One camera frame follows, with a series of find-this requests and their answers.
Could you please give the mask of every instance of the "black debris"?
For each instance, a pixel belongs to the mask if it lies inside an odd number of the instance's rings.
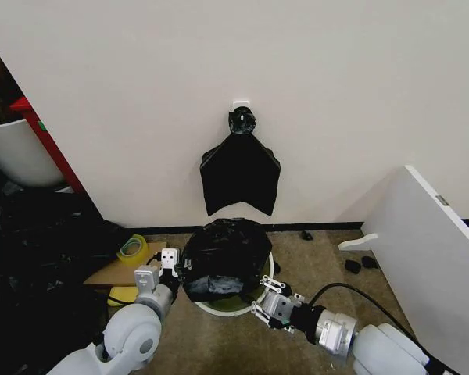
[[[361,265],[355,260],[348,259],[345,261],[345,268],[349,272],[352,272],[357,275],[358,273],[360,273]]]
[[[302,232],[300,232],[300,237],[305,241],[313,240],[313,236],[311,235],[311,233],[306,230],[303,230]]]
[[[363,264],[363,267],[365,268],[378,268],[377,261],[371,256],[364,256],[361,258],[361,264]]]

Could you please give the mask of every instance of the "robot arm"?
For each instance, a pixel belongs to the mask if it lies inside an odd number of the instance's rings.
[[[422,348],[387,323],[368,325],[357,332],[356,319],[351,316],[306,304],[303,296],[292,295],[288,285],[267,276],[260,283],[268,292],[261,304],[252,303],[256,317],[270,328],[302,331],[311,344],[343,361],[352,355],[358,375],[451,374],[448,367],[424,354]]]
[[[124,375],[146,366],[155,354],[162,322],[179,288],[175,248],[162,250],[162,268],[135,270],[138,297],[118,310],[104,330],[104,341],[77,350],[59,362],[48,375]]]

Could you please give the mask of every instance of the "black object on floor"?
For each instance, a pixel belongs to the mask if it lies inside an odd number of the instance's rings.
[[[246,202],[266,215],[273,213],[280,162],[252,134],[256,118],[246,107],[229,112],[231,134],[202,157],[200,174],[206,211]]]
[[[348,259],[345,261],[345,268],[349,272],[352,272],[357,275],[358,273],[360,273],[361,265],[355,260]]]
[[[307,230],[303,230],[300,232],[300,237],[305,240],[305,241],[312,241],[313,240],[313,235],[308,232]]]
[[[192,302],[247,295],[259,287],[273,245],[263,227],[247,219],[217,219],[197,230],[181,255],[183,289]]]
[[[365,268],[378,268],[377,261],[371,256],[364,256],[361,258],[361,264]]]
[[[273,264],[274,264],[274,274],[278,275],[281,272],[280,264],[278,262],[275,262],[274,260],[273,260]]]

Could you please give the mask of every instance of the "black cable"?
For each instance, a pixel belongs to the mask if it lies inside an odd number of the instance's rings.
[[[161,252],[157,252],[154,256],[152,256],[151,258],[148,259],[148,262],[146,262],[146,266],[151,263],[153,260],[161,260],[162,258],[162,253]]]
[[[368,301],[372,302],[379,310],[381,310],[397,327],[399,330],[401,330],[405,336],[407,336],[411,341],[414,342],[414,344],[416,346],[418,346],[421,351],[427,356],[429,357],[429,361],[437,361],[439,363],[441,363],[441,365],[445,368],[445,370],[451,372],[451,373],[455,373],[455,374],[458,374],[457,371],[451,369],[450,367],[448,367],[446,364],[444,364],[443,362],[441,362],[439,359],[435,358],[431,353],[429,353],[429,351],[424,347],[422,346],[422,344],[388,311],[386,310],[380,303],[378,303],[377,301],[375,301],[370,295],[368,295],[367,293],[365,293],[364,291],[361,291],[360,289],[358,289],[357,287],[354,287],[352,285],[349,285],[349,284],[346,284],[346,283],[331,283],[331,284],[327,284],[325,285],[324,287],[322,287],[315,295],[314,297],[310,300],[310,305],[314,305],[316,303],[316,301],[318,300],[319,297],[321,297],[321,295],[326,292],[328,289],[331,289],[331,288],[335,288],[335,287],[343,287],[343,288],[347,288],[347,289],[350,289],[351,291],[355,291],[356,293],[358,293],[359,295],[361,295],[362,297],[366,298]]]
[[[132,305],[133,302],[125,302],[125,301],[121,301],[119,299],[116,299],[114,297],[111,297],[110,295],[107,296],[107,298],[110,300],[110,301],[113,301],[113,302],[116,302],[116,303],[120,303],[121,305]]]

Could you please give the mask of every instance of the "black plastic bag hanging on wall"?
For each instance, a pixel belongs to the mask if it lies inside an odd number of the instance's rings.
[[[280,162],[252,134],[256,118],[247,107],[229,112],[231,134],[203,154],[200,173],[206,211],[246,202],[266,215],[273,213]]]

